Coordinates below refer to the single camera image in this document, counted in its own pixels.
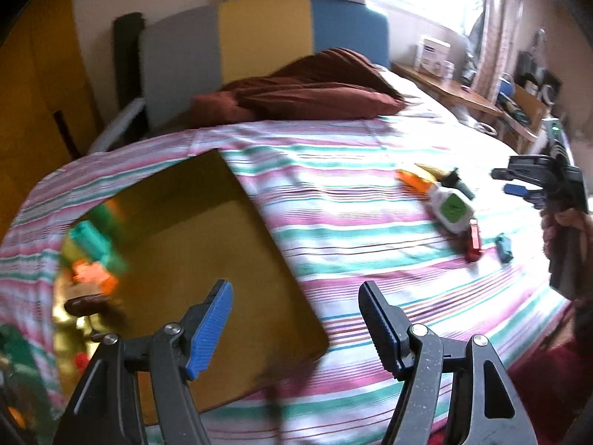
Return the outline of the person's right hand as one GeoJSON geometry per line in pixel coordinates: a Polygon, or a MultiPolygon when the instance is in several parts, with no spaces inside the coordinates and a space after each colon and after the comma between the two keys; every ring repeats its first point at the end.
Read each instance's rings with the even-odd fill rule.
{"type": "Polygon", "coordinates": [[[544,253],[551,258],[554,240],[562,228],[577,229],[579,232],[579,250],[582,262],[585,262],[592,247],[592,216],[574,208],[551,214],[548,210],[541,212],[544,253]]]}

